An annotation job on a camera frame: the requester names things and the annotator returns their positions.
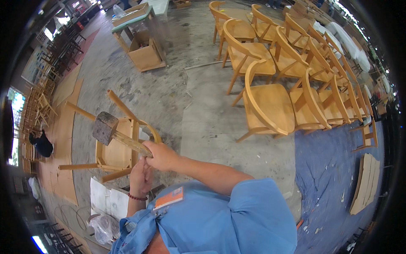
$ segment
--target shirt sleeve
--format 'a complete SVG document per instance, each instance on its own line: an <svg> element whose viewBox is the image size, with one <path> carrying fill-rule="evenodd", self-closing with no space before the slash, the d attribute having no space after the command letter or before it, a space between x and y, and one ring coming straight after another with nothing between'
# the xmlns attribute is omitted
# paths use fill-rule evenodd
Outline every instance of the shirt sleeve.
<svg viewBox="0 0 406 254"><path fill-rule="evenodd" d="M274 249L284 242L287 249L281 246L284 251L278 248L276 253L293 253L297 245L296 223L273 179L252 179L238 183L231 192L228 206L237 235L241 238L246 234L257 236L251 241L252 246L247 248L263 245L265 241Z"/></svg>

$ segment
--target hand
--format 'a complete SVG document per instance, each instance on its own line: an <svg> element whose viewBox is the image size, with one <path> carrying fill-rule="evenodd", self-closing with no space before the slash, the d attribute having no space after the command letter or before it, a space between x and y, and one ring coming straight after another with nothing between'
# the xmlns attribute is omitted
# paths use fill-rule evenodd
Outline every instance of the hand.
<svg viewBox="0 0 406 254"><path fill-rule="evenodd" d="M151 190L152 182L153 167L147 164L144 156L141 156L130 173L130 195L137 198L146 197Z"/></svg>
<svg viewBox="0 0 406 254"><path fill-rule="evenodd" d="M144 141L145 145L153 155L153 158L147 157L147 163L152 167L161 171L175 170L180 156L164 143L154 143L151 141Z"/></svg>

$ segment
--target blue shirt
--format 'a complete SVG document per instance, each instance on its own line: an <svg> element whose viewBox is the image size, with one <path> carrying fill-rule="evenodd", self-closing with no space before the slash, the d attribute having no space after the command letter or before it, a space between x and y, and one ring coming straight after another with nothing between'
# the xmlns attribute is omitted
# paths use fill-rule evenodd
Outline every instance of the blue shirt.
<svg viewBox="0 0 406 254"><path fill-rule="evenodd" d="M141 254L159 228L170 254L293 253L297 231L285 199L270 178L238 183L231 196L198 181L169 186L157 198L183 187L184 199L120 220L112 254Z"/></svg>

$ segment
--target blue tarp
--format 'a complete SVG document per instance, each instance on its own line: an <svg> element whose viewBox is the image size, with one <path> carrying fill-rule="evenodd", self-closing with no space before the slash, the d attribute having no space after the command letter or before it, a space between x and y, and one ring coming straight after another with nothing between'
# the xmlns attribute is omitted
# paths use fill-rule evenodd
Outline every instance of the blue tarp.
<svg viewBox="0 0 406 254"><path fill-rule="evenodd" d="M358 124L304 135L295 133L296 178L302 192L303 224L298 229L295 254L335 253L360 228L367 228L375 211L383 173L382 125L376 123L378 148L351 152L362 145L361 131L349 132ZM358 180L361 155L372 154L380 161L380 177L374 201L356 215L350 215Z"/></svg>

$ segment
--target plastic bottle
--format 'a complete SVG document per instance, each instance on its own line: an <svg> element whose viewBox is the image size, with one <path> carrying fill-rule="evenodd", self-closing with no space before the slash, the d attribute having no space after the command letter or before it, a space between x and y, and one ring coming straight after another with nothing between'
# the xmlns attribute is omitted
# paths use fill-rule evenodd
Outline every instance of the plastic bottle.
<svg viewBox="0 0 406 254"><path fill-rule="evenodd" d="M117 4L113 5L113 12L116 15L116 18L122 18L125 16L125 11L123 11L123 9Z"/></svg>

